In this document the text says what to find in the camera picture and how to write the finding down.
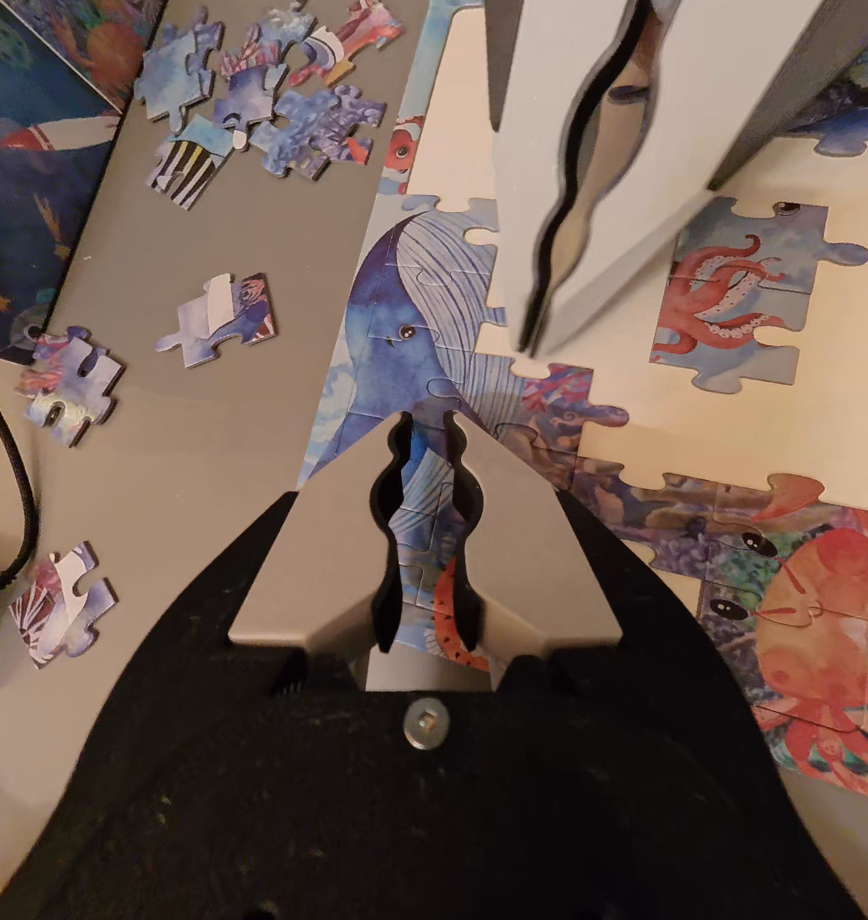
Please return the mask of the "pile of loose puzzle pieces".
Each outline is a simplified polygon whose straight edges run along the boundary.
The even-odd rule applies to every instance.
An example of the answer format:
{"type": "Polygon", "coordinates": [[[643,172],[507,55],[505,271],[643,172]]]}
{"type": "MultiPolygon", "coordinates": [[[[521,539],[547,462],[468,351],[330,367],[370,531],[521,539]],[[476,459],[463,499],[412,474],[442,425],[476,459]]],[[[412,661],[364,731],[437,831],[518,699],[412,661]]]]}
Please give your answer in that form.
{"type": "Polygon", "coordinates": [[[303,6],[268,9],[230,51],[206,8],[188,29],[162,27],[134,85],[148,118],[174,130],[157,150],[152,190],[190,210],[231,154],[250,147],[277,178],[315,180],[332,163],[367,162],[372,142],[357,132],[379,127],[386,106],[345,77],[357,53],[384,48],[404,26],[382,2],[352,3],[337,29],[303,6]]]}

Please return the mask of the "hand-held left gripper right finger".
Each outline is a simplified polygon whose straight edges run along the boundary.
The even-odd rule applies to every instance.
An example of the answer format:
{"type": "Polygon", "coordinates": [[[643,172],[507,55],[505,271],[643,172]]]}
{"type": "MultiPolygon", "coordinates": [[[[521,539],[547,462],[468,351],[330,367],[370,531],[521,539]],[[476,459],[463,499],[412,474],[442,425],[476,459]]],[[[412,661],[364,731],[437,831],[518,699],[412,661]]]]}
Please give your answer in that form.
{"type": "Polygon", "coordinates": [[[623,630],[563,506],[568,495],[465,415],[444,415],[456,540],[453,616],[466,650],[552,654],[623,630]]]}

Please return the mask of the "purple fan coral puzzle piece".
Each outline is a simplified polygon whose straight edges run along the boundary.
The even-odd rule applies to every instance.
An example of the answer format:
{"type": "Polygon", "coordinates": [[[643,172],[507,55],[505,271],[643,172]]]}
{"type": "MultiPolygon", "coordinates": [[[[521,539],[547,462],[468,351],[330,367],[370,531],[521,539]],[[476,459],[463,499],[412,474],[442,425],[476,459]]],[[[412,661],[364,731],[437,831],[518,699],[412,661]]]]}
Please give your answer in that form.
{"type": "Polygon", "coordinates": [[[44,555],[29,571],[8,610],[36,669],[63,654],[76,658],[96,641],[96,622],[117,604],[105,578],[78,590],[97,566],[92,545],[83,541],[65,555],[44,555]]]}

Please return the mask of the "illustrated puzzle box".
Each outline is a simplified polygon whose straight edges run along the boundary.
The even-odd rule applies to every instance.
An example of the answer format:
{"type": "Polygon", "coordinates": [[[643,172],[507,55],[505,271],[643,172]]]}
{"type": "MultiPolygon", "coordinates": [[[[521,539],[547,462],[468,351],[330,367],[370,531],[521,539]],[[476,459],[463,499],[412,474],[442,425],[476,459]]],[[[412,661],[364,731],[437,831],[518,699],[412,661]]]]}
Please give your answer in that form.
{"type": "Polygon", "coordinates": [[[0,1],[0,359],[31,363],[164,2],[0,1]]]}

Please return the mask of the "pink coral puzzle piece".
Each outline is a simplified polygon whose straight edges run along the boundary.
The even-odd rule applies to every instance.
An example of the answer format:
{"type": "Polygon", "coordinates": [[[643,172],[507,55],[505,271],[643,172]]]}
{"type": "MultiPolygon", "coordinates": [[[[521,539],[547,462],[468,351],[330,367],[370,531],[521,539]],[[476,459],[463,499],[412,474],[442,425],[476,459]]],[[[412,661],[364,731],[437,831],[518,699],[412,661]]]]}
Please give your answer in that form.
{"type": "Polygon", "coordinates": [[[93,353],[90,336],[90,330],[80,326],[69,326],[61,334],[43,333],[35,344],[33,363],[22,371],[14,393],[34,400],[56,392],[65,379],[78,376],[93,353]]]}

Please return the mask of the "ocean jigsaw puzzle board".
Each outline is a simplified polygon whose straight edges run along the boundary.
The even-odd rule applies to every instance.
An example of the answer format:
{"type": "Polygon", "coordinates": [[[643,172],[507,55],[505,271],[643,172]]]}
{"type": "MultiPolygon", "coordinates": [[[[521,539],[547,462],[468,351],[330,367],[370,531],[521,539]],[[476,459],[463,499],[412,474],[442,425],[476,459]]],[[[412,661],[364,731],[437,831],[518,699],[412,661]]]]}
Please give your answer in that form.
{"type": "MultiPolygon", "coordinates": [[[[650,554],[736,676],[778,764],[868,796],[868,261],[819,261],[796,380],[739,393],[657,365],[681,231],[715,198],[772,217],[826,206],[868,248],[868,49],[808,99],[578,335],[516,349],[489,117],[486,2],[431,2],[385,160],[300,484],[402,409],[416,421],[393,521],[397,640],[494,682],[466,650],[443,416],[465,414],[612,533],[650,554]]],[[[649,97],[651,29],[603,101],[589,175],[620,165],[649,97]]]]}

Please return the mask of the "white patch blue puzzle piece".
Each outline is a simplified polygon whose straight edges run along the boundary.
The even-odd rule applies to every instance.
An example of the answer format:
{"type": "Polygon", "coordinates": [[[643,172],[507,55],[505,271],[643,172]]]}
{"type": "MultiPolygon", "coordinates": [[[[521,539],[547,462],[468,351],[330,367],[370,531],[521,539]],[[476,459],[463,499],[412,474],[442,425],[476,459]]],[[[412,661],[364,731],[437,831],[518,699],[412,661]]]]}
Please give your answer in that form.
{"type": "Polygon", "coordinates": [[[155,351],[180,348],[189,369],[218,358],[219,345],[228,339],[240,338],[248,345],[278,334],[263,272],[239,281],[230,273],[217,275],[205,282],[203,290],[198,298],[178,306],[178,331],[160,338],[155,351]]]}

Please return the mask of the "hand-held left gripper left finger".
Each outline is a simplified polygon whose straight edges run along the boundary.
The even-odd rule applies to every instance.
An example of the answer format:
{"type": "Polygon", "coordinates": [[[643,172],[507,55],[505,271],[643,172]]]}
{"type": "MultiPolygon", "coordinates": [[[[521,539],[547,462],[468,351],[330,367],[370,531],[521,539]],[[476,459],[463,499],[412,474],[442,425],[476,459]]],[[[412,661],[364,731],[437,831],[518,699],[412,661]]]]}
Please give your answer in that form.
{"type": "Polygon", "coordinates": [[[391,521],[404,501],[413,425],[409,412],[395,412],[297,492],[230,627],[234,644],[390,651],[404,604],[391,521]]]}

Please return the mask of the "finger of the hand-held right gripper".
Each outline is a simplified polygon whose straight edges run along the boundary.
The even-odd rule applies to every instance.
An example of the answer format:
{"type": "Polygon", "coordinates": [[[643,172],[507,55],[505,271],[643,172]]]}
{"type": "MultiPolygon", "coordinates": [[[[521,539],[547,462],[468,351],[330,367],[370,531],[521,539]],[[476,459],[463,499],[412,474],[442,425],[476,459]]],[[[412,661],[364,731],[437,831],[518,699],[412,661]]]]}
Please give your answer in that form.
{"type": "Polygon", "coordinates": [[[556,289],[619,169],[589,175],[604,98],[639,43],[636,1],[493,3],[494,169],[509,328],[537,352],[556,289]]]}
{"type": "Polygon", "coordinates": [[[532,356],[578,335],[710,201],[713,193],[704,175],[716,169],[739,125],[757,106],[760,86],[736,86],[727,93],[691,89],[713,75],[727,32],[718,29],[715,41],[690,53],[703,64],[695,71],[677,60],[677,24],[672,22],[667,42],[658,43],[636,139],[600,190],[589,216],[587,246],[556,289],[548,329],[532,356]]]}

